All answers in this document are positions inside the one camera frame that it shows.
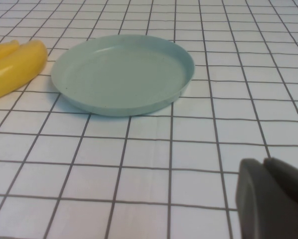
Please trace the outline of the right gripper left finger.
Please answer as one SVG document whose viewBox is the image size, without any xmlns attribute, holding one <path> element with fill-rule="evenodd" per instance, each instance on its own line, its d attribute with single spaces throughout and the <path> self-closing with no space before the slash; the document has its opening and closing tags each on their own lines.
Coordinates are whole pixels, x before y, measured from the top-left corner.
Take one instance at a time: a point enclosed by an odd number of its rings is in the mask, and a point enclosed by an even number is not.
<svg viewBox="0 0 298 239">
<path fill-rule="evenodd" d="M 244 239 L 298 239 L 298 203 L 270 175 L 263 163 L 243 159 L 236 205 Z"/>
</svg>

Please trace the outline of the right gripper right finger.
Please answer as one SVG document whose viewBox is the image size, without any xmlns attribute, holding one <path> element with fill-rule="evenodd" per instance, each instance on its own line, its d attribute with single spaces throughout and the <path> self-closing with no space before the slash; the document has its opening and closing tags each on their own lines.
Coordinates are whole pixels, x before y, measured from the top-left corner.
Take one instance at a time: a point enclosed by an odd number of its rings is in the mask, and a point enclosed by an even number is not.
<svg viewBox="0 0 298 239">
<path fill-rule="evenodd" d="M 298 203 L 298 169 L 276 158 L 266 158 L 263 165 L 281 189 Z"/>
</svg>

